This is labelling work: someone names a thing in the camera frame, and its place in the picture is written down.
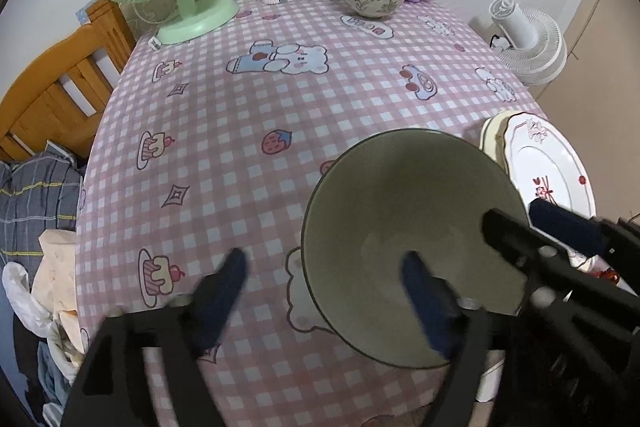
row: gray plaid blanket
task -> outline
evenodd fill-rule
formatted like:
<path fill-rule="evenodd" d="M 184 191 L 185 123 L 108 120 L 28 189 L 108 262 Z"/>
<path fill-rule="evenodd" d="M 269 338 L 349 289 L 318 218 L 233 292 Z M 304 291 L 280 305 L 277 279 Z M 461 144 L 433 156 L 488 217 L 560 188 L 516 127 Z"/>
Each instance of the gray plaid blanket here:
<path fill-rule="evenodd" d="M 24 162 L 0 162 L 0 258 L 22 264 L 33 283 L 47 229 L 76 229 L 82 176 L 75 156 L 52 142 Z"/>

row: white fan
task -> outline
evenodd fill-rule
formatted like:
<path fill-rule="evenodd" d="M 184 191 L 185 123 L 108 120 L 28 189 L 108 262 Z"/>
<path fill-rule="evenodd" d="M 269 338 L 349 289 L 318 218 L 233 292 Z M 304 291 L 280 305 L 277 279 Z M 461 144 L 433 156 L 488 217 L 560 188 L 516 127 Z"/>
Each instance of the white fan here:
<path fill-rule="evenodd" d="M 525 86 L 547 84 L 560 74 L 566 43 L 555 20 L 535 8 L 521 8 L 514 0 L 495 0 L 489 10 L 510 43 L 500 58 Z"/>

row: stacked plates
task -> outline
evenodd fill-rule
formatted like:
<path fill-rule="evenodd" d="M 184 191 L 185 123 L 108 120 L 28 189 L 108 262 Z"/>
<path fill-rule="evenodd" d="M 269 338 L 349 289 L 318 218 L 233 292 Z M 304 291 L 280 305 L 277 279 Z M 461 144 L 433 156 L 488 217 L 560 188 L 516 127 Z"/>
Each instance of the stacked plates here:
<path fill-rule="evenodd" d="M 480 149 L 509 175 L 525 206 L 536 198 L 576 214 L 596 214 L 593 191 L 577 153 L 551 123 L 527 112 L 504 111 L 484 123 Z M 567 248 L 571 263 L 588 272 L 596 259 Z"/>

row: cartoon bear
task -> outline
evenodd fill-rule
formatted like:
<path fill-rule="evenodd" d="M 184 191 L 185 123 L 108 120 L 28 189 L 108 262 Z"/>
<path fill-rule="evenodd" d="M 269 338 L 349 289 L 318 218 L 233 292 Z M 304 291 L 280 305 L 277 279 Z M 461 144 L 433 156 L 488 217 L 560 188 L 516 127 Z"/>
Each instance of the cartoon bear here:
<path fill-rule="evenodd" d="M 248 55 L 234 58 L 226 65 L 229 73 L 269 71 L 286 74 L 322 74 L 329 71 L 326 48 L 303 44 L 275 46 L 273 41 L 255 41 Z"/>
<path fill-rule="evenodd" d="M 491 89 L 501 102 L 515 102 L 518 99 L 513 87 L 500 78 L 495 78 L 494 74 L 486 68 L 477 68 L 476 74 L 484 80 L 486 87 Z"/>
<path fill-rule="evenodd" d="M 437 21 L 432 17 L 418 15 L 417 19 L 424 22 L 436 35 L 443 35 L 447 37 L 456 34 L 455 31 L 453 31 L 453 29 L 444 22 Z"/>
<path fill-rule="evenodd" d="M 436 96 L 438 86 L 428 74 L 422 73 L 412 64 L 402 67 L 400 76 L 407 80 L 406 89 L 414 93 L 418 100 L 429 100 Z"/>
<path fill-rule="evenodd" d="M 289 302 L 287 322 L 289 326 L 300 333 L 311 333 L 314 330 L 333 333 L 322 318 L 306 286 L 300 248 L 295 248 L 287 254 L 285 270 L 289 274 L 289 283 L 287 284 L 287 301 Z"/>

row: fan base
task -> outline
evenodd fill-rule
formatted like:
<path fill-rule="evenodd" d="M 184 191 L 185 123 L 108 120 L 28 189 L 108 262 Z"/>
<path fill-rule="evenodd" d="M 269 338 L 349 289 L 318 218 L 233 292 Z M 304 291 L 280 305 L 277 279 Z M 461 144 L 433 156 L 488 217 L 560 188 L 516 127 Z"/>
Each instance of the fan base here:
<path fill-rule="evenodd" d="M 161 44 L 178 44 L 209 33 L 229 22 L 238 13 L 234 0 L 200 0 L 196 14 L 182 17 L 175 13 L 169 22 L 162 24 L 156 35 Z"/>

